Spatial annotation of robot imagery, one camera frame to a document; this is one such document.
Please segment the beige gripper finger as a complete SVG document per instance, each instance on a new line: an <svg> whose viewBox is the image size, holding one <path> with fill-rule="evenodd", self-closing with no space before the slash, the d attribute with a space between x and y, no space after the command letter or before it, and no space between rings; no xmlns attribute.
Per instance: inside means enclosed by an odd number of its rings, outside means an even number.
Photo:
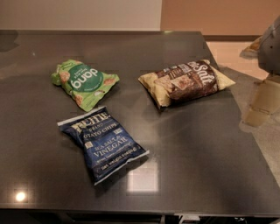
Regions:
<svg viewBox="0 0 280 224"><path fill-rule="evenodd" d="M261 126L280 108L280 76L269 74L256 84L243 121L252 127Z"/></svg>

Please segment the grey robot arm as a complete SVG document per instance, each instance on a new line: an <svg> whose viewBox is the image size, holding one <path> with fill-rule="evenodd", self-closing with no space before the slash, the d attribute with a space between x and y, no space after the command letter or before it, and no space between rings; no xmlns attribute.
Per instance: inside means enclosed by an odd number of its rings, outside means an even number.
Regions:
<svg viewBox="0 0 280 224"><path fill-rule="evenodd" d="M258 127L280 108L280 16L262 35L258 66L269 73L253 94L243 121Z"/></svg>

